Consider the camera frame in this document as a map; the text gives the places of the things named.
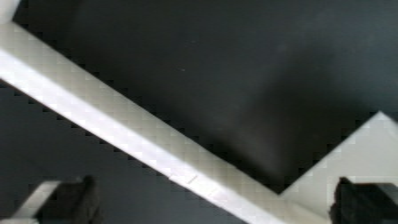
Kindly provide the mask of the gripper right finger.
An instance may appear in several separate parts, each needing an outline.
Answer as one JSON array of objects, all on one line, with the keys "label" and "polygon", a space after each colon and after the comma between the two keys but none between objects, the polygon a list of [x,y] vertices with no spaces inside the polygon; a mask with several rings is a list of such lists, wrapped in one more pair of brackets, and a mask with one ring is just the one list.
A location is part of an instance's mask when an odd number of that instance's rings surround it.
[{"label": "gripper right finger", "polygon": [[328,217],[331,224],[398,224],[398,186],[340,177]]}]

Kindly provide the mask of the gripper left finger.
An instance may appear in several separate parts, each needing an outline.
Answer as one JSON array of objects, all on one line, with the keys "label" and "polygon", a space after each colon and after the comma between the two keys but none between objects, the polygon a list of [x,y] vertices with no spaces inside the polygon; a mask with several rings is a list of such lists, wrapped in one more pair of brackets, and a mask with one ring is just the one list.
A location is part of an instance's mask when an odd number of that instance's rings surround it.
[{"label": "gripper left finger", "polygon": [[5,224],[102,224],[95,180],[44,181]]}]

